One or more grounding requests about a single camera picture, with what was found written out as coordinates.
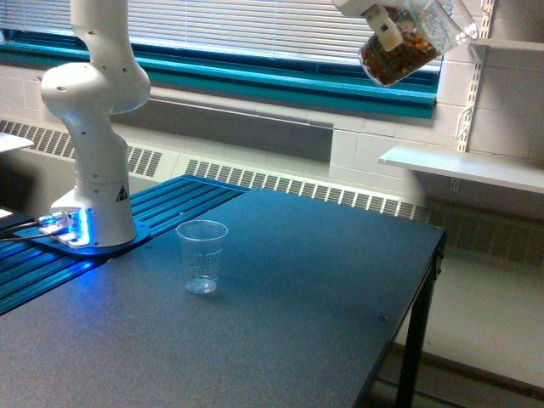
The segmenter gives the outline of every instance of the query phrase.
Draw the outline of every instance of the cable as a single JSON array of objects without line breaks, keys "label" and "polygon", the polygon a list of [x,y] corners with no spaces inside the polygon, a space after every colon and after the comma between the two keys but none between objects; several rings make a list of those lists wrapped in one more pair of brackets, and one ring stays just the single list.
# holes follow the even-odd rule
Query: cable
[{"label": "cable", "polygon": [[55,234],[41,234],[41,235],[31,235],[31,236],[23,236],[23,237],[13,237],[13,238],[2,238],[0,242],[19,242],[19,241],[29,241],[29,240],[35,240],[37,238],[47,238],[48,236],[55,236]]},{"label": "cable", "polygon": [[9,228],[6,228],[6,229],[3,229],[2,231],[0,231],[0,236],[9,235],[9,234],[17,232],[19,230],[24,230],[25,228],[30,228],[30,227],[36,227],[38,225],[39,225],[39,223],[37,221],[32,221],[30,223],[23,223],[23,224],[15,225],[13,227],[9,227]]}]

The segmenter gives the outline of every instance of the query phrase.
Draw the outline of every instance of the window sill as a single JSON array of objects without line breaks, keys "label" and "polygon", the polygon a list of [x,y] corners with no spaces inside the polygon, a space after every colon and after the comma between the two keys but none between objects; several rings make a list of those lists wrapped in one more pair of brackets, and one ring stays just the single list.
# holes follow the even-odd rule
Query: window sill
[{"label": "window sill", "polygon": [[[57,66],[88,60],[86,50],[24,42],[0,44],[0,63]],[[316,109],[364,111],[430,119],[436,86],[401,83],[380,88],[368,79],[293,72],[254,65],[136,52],[151,81],[279,100]]]}]

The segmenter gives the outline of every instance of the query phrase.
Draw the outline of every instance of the warning label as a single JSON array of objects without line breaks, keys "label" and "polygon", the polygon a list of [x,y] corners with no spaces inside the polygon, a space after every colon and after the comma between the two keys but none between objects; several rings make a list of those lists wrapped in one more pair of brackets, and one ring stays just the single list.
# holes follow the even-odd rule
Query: warning label
[{"label": "warning label", "polygon": [[128,198],[127,191],[125,190],[125,186],[123,185],[121,187],[121,191],[119,191],[119,195],[117,196],[116,202],[124,201]]}]

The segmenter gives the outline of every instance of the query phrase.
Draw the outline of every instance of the blue window frame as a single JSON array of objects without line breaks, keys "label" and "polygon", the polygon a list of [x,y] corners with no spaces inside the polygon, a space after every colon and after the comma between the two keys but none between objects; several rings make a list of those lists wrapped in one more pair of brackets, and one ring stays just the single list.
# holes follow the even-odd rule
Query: blue window frame
[{"label": "blue window frame", "polygon": [[[0,63],[50,67],[88,60],[76,37],[3,30]],[[391,88],[375,85],[354,65],[133,45],[154,82],[313,106],[431,118],[438,71],[419,71]]]}]

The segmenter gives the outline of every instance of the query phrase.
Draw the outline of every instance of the table leg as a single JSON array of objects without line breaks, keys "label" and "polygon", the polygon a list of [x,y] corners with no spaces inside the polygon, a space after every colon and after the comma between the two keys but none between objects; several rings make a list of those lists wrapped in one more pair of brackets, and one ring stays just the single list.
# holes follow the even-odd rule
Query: table leg
[{"label": "table leg", "polygon": [[433,298],[434,282],[439,272],[439,254],[431,265],[431,270],[411,310],[410,325],[402,369],[400,371],[399,389],[395,408],[410,408],[416,388],[417,370],[422,357],[423,341],[427,329],[431,299]]}]

